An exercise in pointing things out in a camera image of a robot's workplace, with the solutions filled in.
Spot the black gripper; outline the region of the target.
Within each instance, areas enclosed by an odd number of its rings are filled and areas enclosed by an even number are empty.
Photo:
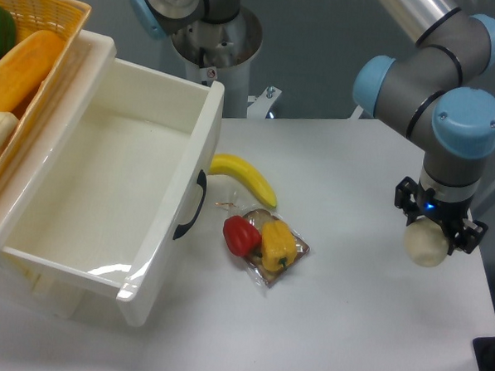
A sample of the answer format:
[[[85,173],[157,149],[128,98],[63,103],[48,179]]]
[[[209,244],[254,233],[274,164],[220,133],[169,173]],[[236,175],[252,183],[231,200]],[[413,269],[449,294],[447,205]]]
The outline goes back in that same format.
[[[454,187],[428,178],[416,183],[405,177],[396,186],[395,206],[405,214],[407,226],[426,217],[448,232],[448,255],[454,251],[470,254],[488,231],[486,223],[468,219],[473,192],[474,184]]]

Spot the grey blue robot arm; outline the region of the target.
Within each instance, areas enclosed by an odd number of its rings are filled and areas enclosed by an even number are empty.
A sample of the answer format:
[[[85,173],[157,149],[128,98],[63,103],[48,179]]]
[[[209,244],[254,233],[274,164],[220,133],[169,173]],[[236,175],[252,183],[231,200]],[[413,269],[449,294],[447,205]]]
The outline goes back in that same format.
[[[468,210],[495,149],[495,97],[469,82],[495,65],[495,20],[454,0],[378,0],[413,41],[404,61],[376,56],[359,71],[352,98],[425,154],[420,177],[403,178],[395,205],[444,234],[447,253],[473,252],[487,232]]]

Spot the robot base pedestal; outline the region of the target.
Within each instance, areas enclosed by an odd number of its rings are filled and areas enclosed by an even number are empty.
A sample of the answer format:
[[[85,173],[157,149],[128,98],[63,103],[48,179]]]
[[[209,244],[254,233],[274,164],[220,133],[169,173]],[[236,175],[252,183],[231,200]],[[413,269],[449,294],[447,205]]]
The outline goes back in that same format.
[[[240,0],[129,0],[148,35],[167,38],[189,81],[225,87],[226,118],[272,119],[281,90],[251,95],[251,63],[263,43],[259,19]]]

